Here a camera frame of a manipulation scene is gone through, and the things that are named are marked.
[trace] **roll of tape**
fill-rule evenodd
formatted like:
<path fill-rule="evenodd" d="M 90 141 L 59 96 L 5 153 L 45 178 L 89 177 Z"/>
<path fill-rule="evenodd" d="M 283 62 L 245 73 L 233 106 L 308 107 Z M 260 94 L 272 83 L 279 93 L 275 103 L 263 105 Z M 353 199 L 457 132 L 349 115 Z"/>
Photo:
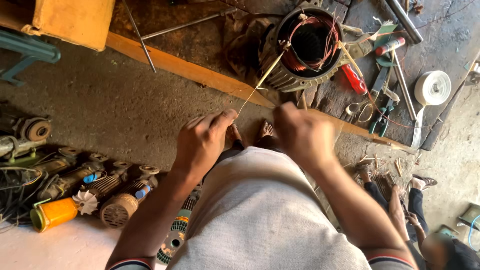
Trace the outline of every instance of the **roll of tape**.
<path fill-rule="evenodd" d="M 424 107 L 427 105 L 440 105 L 450 96 L 452 83 L 443 71 L 430 71 L 424 73 L 415 84 L 415 98 Z"/>
<path fill-rule="evenodd" d="M 452 83 L 450 78 L 443 71 L 430 71 L 424 73 L 415 84 L 415 98 L 423 106 L 417 114 L 417 121 L 413 130 L 413 140 L 411 149 L 420 148 L 421 127 L 423 121 L 423 111 L 427 105 L 440 105 L 450 96 Z"/>

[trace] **blue cap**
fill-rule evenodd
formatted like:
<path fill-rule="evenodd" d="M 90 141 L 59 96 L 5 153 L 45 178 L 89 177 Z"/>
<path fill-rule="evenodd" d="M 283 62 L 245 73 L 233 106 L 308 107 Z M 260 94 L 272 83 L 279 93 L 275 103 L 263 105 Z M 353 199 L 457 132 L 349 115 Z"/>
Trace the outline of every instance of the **blue cap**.
<path fill-rule="evenodd" d="M 86 184 L 89 184 L 89 183 L 95 181 L 97 178 L 98 178 L 98 176 L 97 176 L 95 173 L 93 173 L 93 174 L 91 174 L 91 175 L 89 175 L 89 176 L 85 176 L 85 177 L 84 177 L 84 182 L 85 182 Z"/>
<path fill-rule="evenodd" d="M 150 186 L 149 185 L 144 185 L 142 187 L 142 189 L 140 189 L 139 191 L 135 192 L 135 197 L 137 199 L 141 199 L 143 197 L 145 197 L 145 195 L 147 194 L 147 192 L 150 191 Z"/>

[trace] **pliers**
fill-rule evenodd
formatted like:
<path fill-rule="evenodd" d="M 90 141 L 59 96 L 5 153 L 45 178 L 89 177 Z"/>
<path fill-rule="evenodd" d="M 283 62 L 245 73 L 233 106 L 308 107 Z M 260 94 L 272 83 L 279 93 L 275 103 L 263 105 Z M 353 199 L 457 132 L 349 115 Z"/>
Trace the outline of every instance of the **pliers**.
<path fill-rule="evenodd" d="M 370 124 L 370 129 L 368 130 L 369 134 L 373 134 L 375 131 L 375 127 L 377 126 L 377 123 L 382 127 L 380 132 L 378 133 L 379 137 L 383 137 L 385 135 L 385 131 L 387 130 L 388 127 L 388 119 L 387 117 L 390 115 L 390 112 L 393 111 L 393 99 L 389 99 L 388 103 L 385 107 L 381 107 L 379 110 L 382 114 L 379 114 L 377 120 L 373 121 Z"/>

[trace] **striped sleeve cuff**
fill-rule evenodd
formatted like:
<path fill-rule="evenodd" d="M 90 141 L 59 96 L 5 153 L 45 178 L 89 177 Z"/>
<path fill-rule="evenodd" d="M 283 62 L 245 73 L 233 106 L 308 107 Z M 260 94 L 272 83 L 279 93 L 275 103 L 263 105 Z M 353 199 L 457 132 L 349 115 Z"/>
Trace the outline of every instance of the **striped sleeve cuff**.
<path fill-rule="evenodd" d="M 152 270 L 144 259 L 126 259 L 112 265 L 108 270 Z"/>
<path fill-rule="evenodd" d="M 413 264 L 409 261 L 387 254 L 379 254 L 374 257 L 368 258 L 368 263 L 373 270 L 381 269 L 415 269 Z"/>

